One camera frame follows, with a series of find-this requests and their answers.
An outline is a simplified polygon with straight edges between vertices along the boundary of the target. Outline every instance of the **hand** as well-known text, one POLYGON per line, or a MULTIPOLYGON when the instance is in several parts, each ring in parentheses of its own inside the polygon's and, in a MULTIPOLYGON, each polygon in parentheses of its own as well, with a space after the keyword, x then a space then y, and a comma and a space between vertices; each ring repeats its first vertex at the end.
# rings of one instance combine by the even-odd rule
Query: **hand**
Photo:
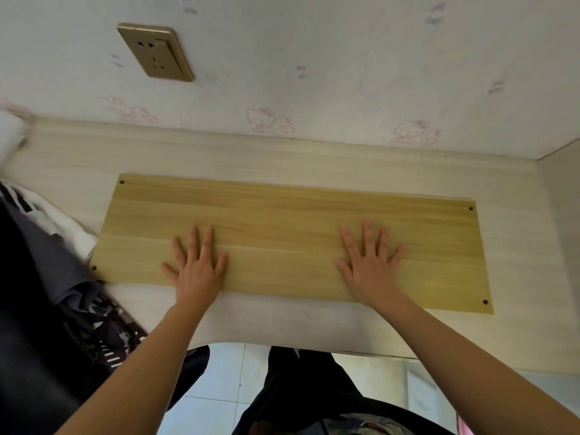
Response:
POLYGON ((201 245, 198 258, 197 229, 192 227, 187 255, 179 238, 172 241, 179 273, 167 263, 161 263, 161 270, 175 286, 175 304, 201 307, 205 310, 214 303, 221 289, 223 274, 227 267, 227 252, 220 255, 216 267, 212 265, 212 243, 214 229, 210 226, 201 245))
POLYGON ((375 238, 371 230, 371 222, 365 221, 364 243, 365 254, 361 256, 359 248, 346 228, 340 229, 344 245, 352 262, 352 269, 342 259, 335 261, 344 280, 356 299, 374 310, 388 303, 389 298, 398 293, 395 269, 405 253, 403 246, 399 247, 393 257, 388 260, 388 229, 381 227, 378 251, 375 252, 375 238))

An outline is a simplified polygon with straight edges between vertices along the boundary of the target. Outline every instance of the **desk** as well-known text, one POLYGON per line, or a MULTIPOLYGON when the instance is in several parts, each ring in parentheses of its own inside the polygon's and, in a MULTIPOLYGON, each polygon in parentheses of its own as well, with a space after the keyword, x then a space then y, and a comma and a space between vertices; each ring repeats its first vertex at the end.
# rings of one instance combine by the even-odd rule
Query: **desk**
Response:
MULTIPOLYGON (((431 313, 512 368, 580 373, 571 292, 533 161, 40 119, 4 175, 97 234, 125 172, 473 198, 495 315, 431 313)), ((170 288, 108 290, 147 330, 173 303, 170 288)), ((360 304, 239 293, 220 294, 192 347, 212 342, 414 357, 360 304)))

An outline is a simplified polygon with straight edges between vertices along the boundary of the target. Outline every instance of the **gold wall socket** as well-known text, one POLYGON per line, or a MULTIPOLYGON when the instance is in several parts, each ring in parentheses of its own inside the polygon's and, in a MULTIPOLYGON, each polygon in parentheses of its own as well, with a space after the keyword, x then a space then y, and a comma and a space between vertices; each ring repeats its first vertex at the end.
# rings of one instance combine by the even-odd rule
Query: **gold wall socket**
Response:
POLYGON ((152 78, 193 81, 193 73, 173 29, 120 22, 117 30, 152 78))

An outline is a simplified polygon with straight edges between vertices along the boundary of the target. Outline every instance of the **forearm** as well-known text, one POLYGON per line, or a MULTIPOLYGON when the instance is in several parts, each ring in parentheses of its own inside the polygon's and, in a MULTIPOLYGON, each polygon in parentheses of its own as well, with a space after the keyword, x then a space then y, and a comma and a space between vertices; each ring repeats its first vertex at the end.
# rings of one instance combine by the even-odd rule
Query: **forearm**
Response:
POLYGON ((205 310, 171 307, 159 325, 57 432, 154 434, 205 310))
POLYGON ((402 293, 378 312, 475 434, 580 433, 572 412, 402 293))

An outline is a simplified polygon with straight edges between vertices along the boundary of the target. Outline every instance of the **finger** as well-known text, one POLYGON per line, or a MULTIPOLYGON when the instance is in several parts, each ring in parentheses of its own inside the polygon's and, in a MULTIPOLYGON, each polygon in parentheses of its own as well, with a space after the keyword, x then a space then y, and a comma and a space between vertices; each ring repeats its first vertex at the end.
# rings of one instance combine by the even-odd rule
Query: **finger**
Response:
POLYGON ((350 266, 347 263, 345 263, 342 259, 335 259, 334 263, 337 265, 338 270, 340 270, 340 272, 342 273, 342 277, 344 277, 346 283, 353 284, 354 283, 353 271, 350 268, 350 266))
POLYGON ((167 263, 161 263, 161 270, 163 270, 165 276, 171 279, 172 283, 175 284, 176 282, 178 282, 179 275, 176 272, 174 272, 167 263))
POLYGON ((181 241, 179 241, 178 237, 175 237, 173 241, 171 241, 171 246, 173 246, 173 253, 175 253, 175 259, 178 262, 179 271, 181 271, 185 268, 187 257, 185 256, 181 241))
POLYGON ((189 233, 189 249, 187 251, 187 264, 197 261, 197 227, 192 226, 192 231, 189 233))
POLYGON ((212 259, 212 242, 214 241, 214 228, 212 226, 208 227, 205 233, 205 238, 203 243, 201 243, 201 253, 199 254, 199 260, 211 260, 212 259))
POLYGON ((401 259, 403 258, 403 256, 405 256, 406 251, 407 250, 403 246, 399 246, 393 257, 391 258, 391 261, 389 261, 388 263, 391 264, 393 268, 396 269, 397 266, 401 263, 401 259))
POLYGON ((372 234, 372 225, 370 221, 365 221, 362 224, 364 228, 364 255, 376 256, 375 252, 375 237, 372 234))
POLYGON ((388 229, 386 227, 381 227, 381 238, 379 239, 379 253, 377 256, 382 261, 387 261, 388 259, 388 229))
POLYGON ((360 258, 361 252, 359 252, 359 248, 354 242, 353 236, 350 234, 350 231, 346 228, 342 228, 340 229, 340 233, 342 234, 344 246, 346 247, 346 251, 349 253, 350 258, 353 261, 356 260, 357 258, 360 258))
POLYGON ((219 258, 217 259, 216 270, 215 270, 215 273, 217 276, 221 276, 226 271, 227 258, 228 258, 227 252, 223 252, 219 256, 219 258))

